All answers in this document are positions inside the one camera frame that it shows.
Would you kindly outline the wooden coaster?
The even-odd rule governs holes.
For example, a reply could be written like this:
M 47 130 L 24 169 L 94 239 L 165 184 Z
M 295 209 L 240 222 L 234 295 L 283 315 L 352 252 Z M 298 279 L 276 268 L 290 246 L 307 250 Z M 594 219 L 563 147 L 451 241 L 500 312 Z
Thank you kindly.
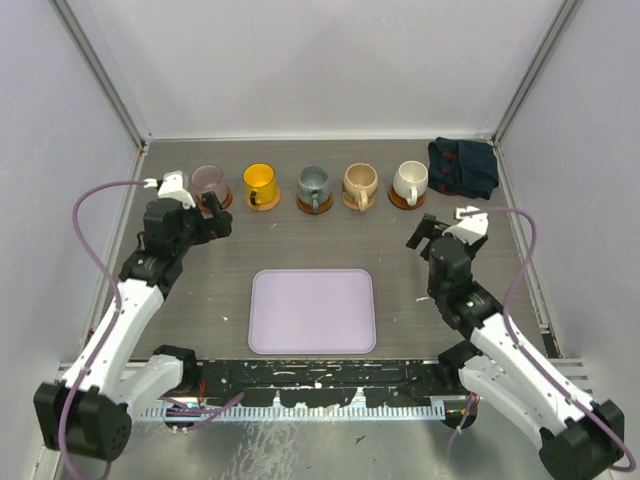
M 299 197 L 296 197 L 296 205 L 297 207 L 306 214 L 309 215 L 320 215 L 328 211 L 334 203 L 334 195 L 331 194 L 328 199 L 319 205 L 317 210 L 313 210 L 310 204 L 305 203 Z
M 224 200 L 222 200 L 220 202 L 221 208 L 223 210 L 226 210 L 232 203 L 233 201 L 233 193 L 232 193 L 232 189 L 230 186 L 226 187 L 226 198 Z M 195 196 L 195 201 L 196 201 L 196 205 L 198 206 L 199 210 L 203 213 L 206 214 L 210 214 L 211 210 L 203 203 L 203 196 L 202 195 L 196 195 Z
M 417 198 L 415 205 L 409 205 L 404 198 L 402 198 L 395 192 L 394 187 L 390 186 L 388 189 L 388 198 L 396 208 L 399 208 L 402 210 L 415 210 L 420 208 L 424 204 L 426 199 L 426 194 L 423 193 L 421 196 L 419 196 Z

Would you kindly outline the white ceramic mug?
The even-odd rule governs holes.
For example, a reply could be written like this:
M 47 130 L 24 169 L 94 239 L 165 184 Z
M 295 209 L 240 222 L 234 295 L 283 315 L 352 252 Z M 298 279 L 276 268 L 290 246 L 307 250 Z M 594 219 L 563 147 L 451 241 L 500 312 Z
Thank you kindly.
M 428 168 L 415 160 L 403 162 L 396 170 L 392 187 L 408 206 L 415 207 L 427 190 Z

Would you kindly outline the beige ceramic mug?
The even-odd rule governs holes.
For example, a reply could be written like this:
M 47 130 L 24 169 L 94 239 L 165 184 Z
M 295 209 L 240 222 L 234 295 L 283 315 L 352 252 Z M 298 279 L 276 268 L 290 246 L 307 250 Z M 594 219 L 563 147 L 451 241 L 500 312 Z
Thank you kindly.
M 376 197 L 379 186 L 378 174 L 373 166 L 366 163 L 350 165 L 343 176 L 342 194 L 345 193 L 359 206 L 359 211 L 366 211 L 369 197 Z

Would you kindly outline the yellow glass mug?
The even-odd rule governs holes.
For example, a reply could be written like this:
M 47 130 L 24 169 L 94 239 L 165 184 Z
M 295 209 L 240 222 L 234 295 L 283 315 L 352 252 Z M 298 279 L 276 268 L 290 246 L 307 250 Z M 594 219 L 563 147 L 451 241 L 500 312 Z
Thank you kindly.
M 270 202 L 278 189 L 275 170 L 266 163 L 255 163 L 248 166 L 243 173 L 243 181 L 246 194 L 252 191 L 256 192 L 259 203 Z

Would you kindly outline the grey green ceramic mug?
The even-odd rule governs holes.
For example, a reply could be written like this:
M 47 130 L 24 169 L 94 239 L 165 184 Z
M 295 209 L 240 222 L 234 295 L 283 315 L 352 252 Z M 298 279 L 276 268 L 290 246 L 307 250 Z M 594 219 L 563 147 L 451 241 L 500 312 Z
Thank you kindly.
M 320 206 L 330 197 L 331 188 L 326 171 L 317 166 L 304 168 L 298 177 L 297 199 L 318 213 Z

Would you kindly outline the woven rattan coaster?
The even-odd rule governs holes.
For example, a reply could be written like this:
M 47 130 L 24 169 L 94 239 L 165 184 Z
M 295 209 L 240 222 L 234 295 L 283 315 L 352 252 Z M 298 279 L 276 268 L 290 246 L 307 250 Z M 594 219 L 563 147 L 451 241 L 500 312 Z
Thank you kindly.
M 252 191 L 249 194 L 245 195 L 245 203 L 246 205 L 258 212 L 264 212 L 275 208 L 281 200 L 281 190 L 277 189 L 274 198 L 267 203 L 259 203 L 257 198 L 257 193 Z
M 352 201 L 345 193 L 342 194 L 342 201 L 343 203 L 350 209 L 355 210 L 355 211 L 359 211 L 359 206 L 355 201 Z M 372 207 L 376 202 L 376 197 L 369 197 L 368 198 L 368 205 L 366 206 L 366 209 Z

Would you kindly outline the clear purple glass mug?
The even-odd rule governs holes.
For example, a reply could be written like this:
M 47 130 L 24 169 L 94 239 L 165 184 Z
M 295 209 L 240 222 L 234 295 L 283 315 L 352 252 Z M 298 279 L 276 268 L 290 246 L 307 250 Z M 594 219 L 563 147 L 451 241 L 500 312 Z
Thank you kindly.
M 226 178 L 223 170 L 216 165 L 198 167 L 191 175 L 191 187 L 199 201 L 205 193 L 214 193 L 220 203 L 224 203 L 228 197 Z

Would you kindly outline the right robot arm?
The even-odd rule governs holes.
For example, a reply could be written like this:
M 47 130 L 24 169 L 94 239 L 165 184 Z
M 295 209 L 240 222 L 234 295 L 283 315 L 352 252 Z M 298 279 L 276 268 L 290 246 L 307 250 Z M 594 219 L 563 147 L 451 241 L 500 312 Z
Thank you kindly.
M 462 342 L 438 357 L 444 390 L 485 400 L 524 433 L 554 479 L 594 479 L 631 455 L 625 418 L 612 401 L 596 402 L 566 378 L 516 327 L 505 301 L 473 277 L 488 239 L 488 213 L 469 206 L 449 225 L 426 214 L 407 242 L 429 264 L 427 292 Z

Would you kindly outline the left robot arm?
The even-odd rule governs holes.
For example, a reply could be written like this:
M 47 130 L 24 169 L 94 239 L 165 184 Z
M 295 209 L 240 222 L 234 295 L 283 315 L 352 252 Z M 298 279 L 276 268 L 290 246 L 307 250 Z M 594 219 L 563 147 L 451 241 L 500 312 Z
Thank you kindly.
M 169 391 L 194 393 L 200 384 L 196 355 L 163 345 L 128 378 L 134 347 L 164 304 L 194 246 L 231 233 L 232 216 L 213 192 L 199 203 L 177 195 L 147 205 L 138 245 L 127 258 L 113 300 L 93 336 L 62 378 L 34 394 L 44 444 L 51 450 L 112 462 L 124 451 L 132 426 Z

